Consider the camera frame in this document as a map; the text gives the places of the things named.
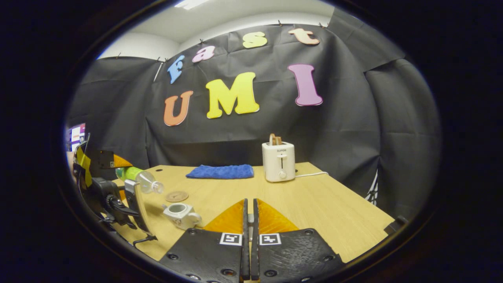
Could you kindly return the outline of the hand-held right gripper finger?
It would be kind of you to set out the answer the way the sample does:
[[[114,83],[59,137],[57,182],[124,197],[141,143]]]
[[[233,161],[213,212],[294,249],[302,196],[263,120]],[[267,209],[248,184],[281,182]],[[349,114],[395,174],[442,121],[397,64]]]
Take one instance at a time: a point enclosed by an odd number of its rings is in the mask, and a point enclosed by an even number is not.
[[[298,229],[260,199],[253,200],[250,278],[260,283],[314,283],[345,266],[315,229]]]
[[[242,283],[250,279],[248,200],[234,205],[239,233],[187,229],[159,263],[183,279],[198,283]]]

